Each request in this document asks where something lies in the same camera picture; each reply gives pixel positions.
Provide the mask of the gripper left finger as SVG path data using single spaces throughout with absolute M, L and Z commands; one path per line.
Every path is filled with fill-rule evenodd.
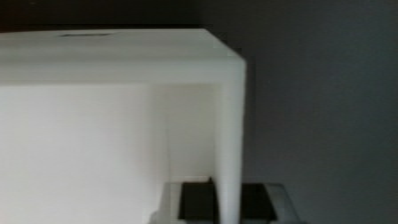
M 218 224 L 218 200 L 211 182 L 168 182 L 150 224 Z

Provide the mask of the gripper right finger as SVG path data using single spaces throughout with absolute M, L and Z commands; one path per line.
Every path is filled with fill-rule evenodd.
M 298 217 L 287 191 L 280 184 L 243 184 L 239 217 L 239 224 L 309 224 Z

